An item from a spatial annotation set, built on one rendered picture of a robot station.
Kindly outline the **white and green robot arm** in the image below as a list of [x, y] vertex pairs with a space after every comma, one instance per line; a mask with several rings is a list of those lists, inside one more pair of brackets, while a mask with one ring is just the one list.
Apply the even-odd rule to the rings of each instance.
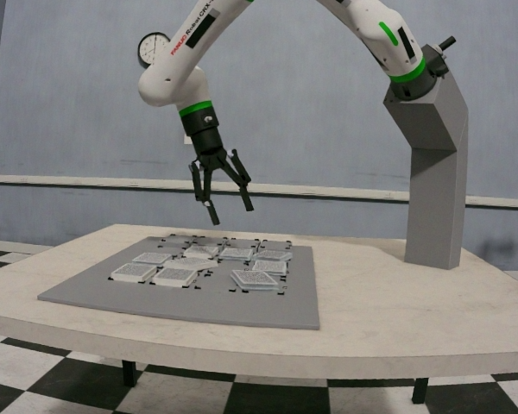
[[[207, 77], [196, 65], [253, 1], [199, 0], [139, 80], [139, 94], [146, 104], [176, 104], [187, 137], [219, 126]], [[449, 72], [443, 51], [456, 42], [453, 36], [439, 45], [420, 48], [401, 15], [378, 0], [317, 1], [370, 50], [398, 98], [424, 97], [436, 85], [438, 75]]]

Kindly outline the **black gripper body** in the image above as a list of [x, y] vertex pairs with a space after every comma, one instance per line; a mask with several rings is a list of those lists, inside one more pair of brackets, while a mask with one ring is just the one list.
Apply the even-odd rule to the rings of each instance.
[[226, 160], [227, 151], [224, 149], [218, 128], [208, 129], [191, 137], [195, 153], [198, 156], [200, 166], [208, 171], [208, 162], [210, 158], [214, 159], [213, 171], [224, 167], [217, 158], [222, 155]]

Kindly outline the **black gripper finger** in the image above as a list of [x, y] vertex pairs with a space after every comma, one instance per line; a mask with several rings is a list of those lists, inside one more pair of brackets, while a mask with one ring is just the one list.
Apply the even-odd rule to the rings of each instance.
[[188, 166], [192, 173], [192, 177], [193, 177], [193, 189], [194, 189], [195, 200], [197, 202], [201, 202], [202, 205], [208, 209], [213, 226], [219, 225], [220, 222], [218, 220], [217, 213], [214, 209], [212, 201], [210, 200], [214, 159], [213, 158], [209, 159], [208, 171], [206, 171], [204, 169], [203, 193], [202, 193], [202, 187], [201, 187], [201, 181], [200, 181], [200, 175], [199, 175], [199, 164], [200, 164], [199, 161], [196, 161]]
[[221, 169], [225, 171], [225, 173], [236, 183], [236, 185], [240, 188], [240, 194], [243, 199], [243, 203], [247, 212], [253, 211], [253, 206], [250, 201], [250, 197], [248, 194], [249, 186], [248, 183], [251, 182], [251, 178], [243, 167], [242, 162], [237, 156], [237, 150], [232, 149], [231, 151], [227, 151], [228, 158], [231, 159], [233, 166], [236, 168], [238, 174], [231, 168], [231, 165], [224, 159], [224, 157], [220, 154], [218, 155], [219, 161], [224, 165]]

